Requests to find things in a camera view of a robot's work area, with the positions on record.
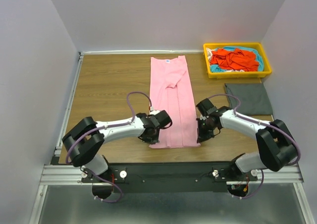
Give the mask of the pink t-shirt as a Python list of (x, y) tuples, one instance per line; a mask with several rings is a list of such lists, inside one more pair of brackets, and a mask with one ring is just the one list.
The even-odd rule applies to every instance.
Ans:
[(156, 110), (165, 110), (172, 126), (159, 132), (152, 149), (199, 147), (195, 101), (185, 56), (151, 58), (150, 99)]

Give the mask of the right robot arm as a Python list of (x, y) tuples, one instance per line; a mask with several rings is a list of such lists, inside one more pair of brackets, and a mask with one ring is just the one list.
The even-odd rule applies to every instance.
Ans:
[(300, 159), (299, 147), (283, 121), (255, 119), (226, 106), (217, 108), (208, 98), (196, 107), (201, 114), (197, 119), (199, 143), (214, 138), (214, 131), (223, 128), (235, 130), (257, 142), (258, 151), (235, 157), (220, 174), (240, 180), (254, 169), (277, 172)]

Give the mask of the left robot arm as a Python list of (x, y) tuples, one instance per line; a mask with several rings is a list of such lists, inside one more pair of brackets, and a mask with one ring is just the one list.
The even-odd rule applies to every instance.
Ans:
[(132, 117), (117, 121), (94, 121), (89, 116), (82, 119), (62, 138), (67, 150), (65, 162), (74, 167), (85, 167), (99, 182), (109, 178), (106, 158), (98, 154), (105, 143), (128, 137), (137, 137), (147, 144), (159, 142), (159, 132), (172, 126), (165, 110), (153, 110), (149, 114), (132, 113)]

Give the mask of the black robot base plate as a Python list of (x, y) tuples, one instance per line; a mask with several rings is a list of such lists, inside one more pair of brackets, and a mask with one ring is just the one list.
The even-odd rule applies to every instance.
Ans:
[(101, 177), (114, 182), (104, 183), (83, 169), (83, 183), (91, 183), (95, 194), (118, 193), (227, 192), (229, 183), (244, 187), (256, 181), (250, 172), (233, 172), (230, 162), (182, 163), (111, 163)]

